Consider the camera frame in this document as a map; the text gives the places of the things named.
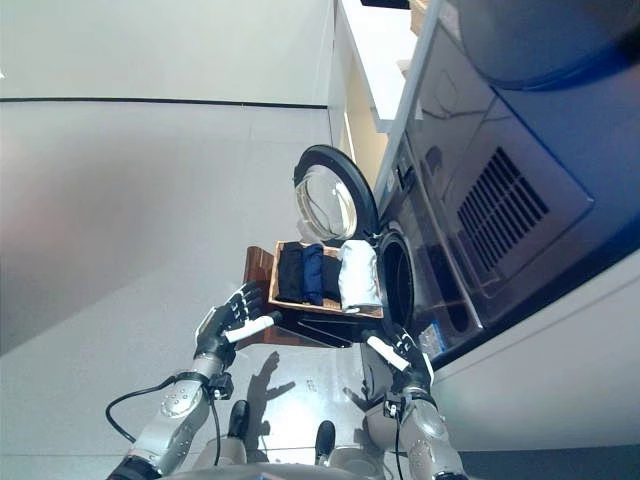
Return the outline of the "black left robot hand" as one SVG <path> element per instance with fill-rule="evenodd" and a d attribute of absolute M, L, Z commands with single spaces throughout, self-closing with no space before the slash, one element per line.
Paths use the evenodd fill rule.
<path fill-rule="evenodd" d="M 266 313 L 263 290 L 250 281 L 220 306 L 212 307 L 198 327 L 194 358 L 217 359 L 225 367 L 235 358 L 235 346 L 283 319 L 280 311 Z"/>

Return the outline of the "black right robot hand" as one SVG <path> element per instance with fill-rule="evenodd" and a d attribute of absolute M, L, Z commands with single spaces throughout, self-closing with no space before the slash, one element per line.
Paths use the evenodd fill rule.
<path fill-rule="evenodd" d="M 391 325 L 391 334 L 381 330 L 365 330 L 362 340 L 382 358 L 392 378 L 388 390 L 400 394 L 416 388 L 426 395 L 431 392 L 433 368 L 409 333 L 397 324 Z"/>

